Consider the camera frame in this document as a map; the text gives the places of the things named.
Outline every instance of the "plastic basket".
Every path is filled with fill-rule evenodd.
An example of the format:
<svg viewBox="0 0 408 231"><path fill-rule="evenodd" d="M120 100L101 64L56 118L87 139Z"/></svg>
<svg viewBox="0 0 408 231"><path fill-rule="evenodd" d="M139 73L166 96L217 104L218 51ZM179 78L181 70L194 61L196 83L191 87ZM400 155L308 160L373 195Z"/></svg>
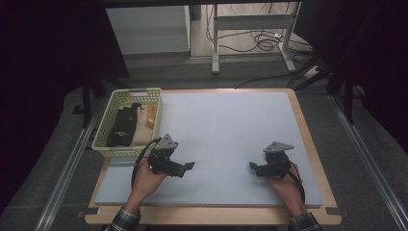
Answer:
<svg viewBox="0 0 408 231"><path fill-rule="evenodd" d="M92 149L100 152L105 157L131 157L139 156L145 148L141 146L108 147L107 139L115 124L117 110L130 107L133 103L144 105L157 105L156 121L153 128L152 140L159 137L160 120L162 116L162 90L161 89L128 89L114 90L103 114L101 123L92 143Z"/></svg>

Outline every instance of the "wrist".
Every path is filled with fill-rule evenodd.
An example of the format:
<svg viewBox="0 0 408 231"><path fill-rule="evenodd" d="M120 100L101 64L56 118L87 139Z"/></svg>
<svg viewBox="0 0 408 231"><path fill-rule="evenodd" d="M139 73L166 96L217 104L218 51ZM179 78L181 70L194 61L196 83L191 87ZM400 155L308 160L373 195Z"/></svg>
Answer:
<svg viewBox="0 0 408 231"><path fill-rule="evenodd" d="M139 213L142 202L143 202L142 197L130 195L124 207L124 211L132 215L137 215Z"/></svg>
<svg viewBox="0 0 408 231"><path fill-rule="evenodd" d="M307 214L306 206L300 200L288 202L287 207L292 217L299 217Z"/></svg>

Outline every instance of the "white tabletop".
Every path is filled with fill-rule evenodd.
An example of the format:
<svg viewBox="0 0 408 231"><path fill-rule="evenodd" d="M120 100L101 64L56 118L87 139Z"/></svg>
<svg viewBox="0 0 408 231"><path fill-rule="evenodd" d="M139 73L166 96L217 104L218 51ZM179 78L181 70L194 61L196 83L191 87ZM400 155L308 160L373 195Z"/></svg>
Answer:
<svg viewBox="0 0 408 231"><path fill-rule="evenodd" d="M144 205L282 205L268 183L248 162L266 164L264 148L273 141L294 146L286 151L299 165L306 205L322 204L319 187L291 102L285 92L164 93L160 134L179 142L171 160L195 162L183 178L167 177ZM124 204L130 193L132 162L112 159L98 205Z"/></svg>

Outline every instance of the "sleeve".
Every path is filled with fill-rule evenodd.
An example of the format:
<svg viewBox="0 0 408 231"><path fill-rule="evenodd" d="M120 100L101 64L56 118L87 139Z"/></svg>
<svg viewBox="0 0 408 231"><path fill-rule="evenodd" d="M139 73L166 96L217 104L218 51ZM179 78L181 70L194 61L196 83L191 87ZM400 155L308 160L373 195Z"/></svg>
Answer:
<svg viewBox="0 0 408 231"><path fill-rule="evenodd" d="M141 215L132 215L120 208L111 225L105 231L132 231L139 225Z"/></svg>
<svg viewBox="0 0 408 231"><path fill-rule="evenodd" d="M322 231L318 221L311 213L291 218L291 226L294 231Z"/></svg>

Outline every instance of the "human hand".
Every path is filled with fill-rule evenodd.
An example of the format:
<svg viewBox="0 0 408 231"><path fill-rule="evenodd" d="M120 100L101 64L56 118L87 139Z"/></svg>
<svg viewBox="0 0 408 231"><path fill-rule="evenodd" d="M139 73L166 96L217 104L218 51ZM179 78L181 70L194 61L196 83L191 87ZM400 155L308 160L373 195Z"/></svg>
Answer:
<svg viewBox="0 0 408 231"><path fill-rule="evenodd" d="M290 172L296 176L300 182L301 178L297 170L297 165L292 164ZM305 215L307 213L306 206L303 204L301 194L295 181L292 177L286 174L282 179L278 180L273 177L265 177L272 185L276 194L285 202L289 212L293 217Z"/></svg>
<svg viewBox="0 0 408 231"><path fill-rule="evenodd" d="M156 191L166 177L167 174L164 173L153 173L147 160L142 158L139 163L132 192L129 195L124 210L136 215L143 200Z"/></svg>

